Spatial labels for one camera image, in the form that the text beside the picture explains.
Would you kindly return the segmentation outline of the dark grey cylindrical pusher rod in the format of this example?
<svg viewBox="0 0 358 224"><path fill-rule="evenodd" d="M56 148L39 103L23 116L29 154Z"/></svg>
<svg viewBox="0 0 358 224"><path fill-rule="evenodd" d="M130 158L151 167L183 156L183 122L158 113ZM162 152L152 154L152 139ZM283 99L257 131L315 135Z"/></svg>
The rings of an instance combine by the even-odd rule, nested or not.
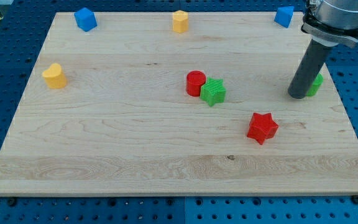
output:
<svg viewBox="0 0 358 224"><path fill-rule="evenodd" d="M287 90L292 98L302 99L306 96L331 49L332 47L320 44L315 40L310 40L308 48Z"/></svg>

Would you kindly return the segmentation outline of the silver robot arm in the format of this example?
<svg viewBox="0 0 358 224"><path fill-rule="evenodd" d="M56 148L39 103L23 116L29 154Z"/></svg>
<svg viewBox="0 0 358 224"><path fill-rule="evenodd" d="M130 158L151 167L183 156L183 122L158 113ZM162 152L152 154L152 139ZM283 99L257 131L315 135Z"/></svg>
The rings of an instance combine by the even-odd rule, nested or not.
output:
<svg viewBox="0 0 358 224"><path fill-rule="evenodd" d="M308 0L301 31L311 40L287 90L295 99L306 96L333 47L358 44L358 0Z"/></svg>

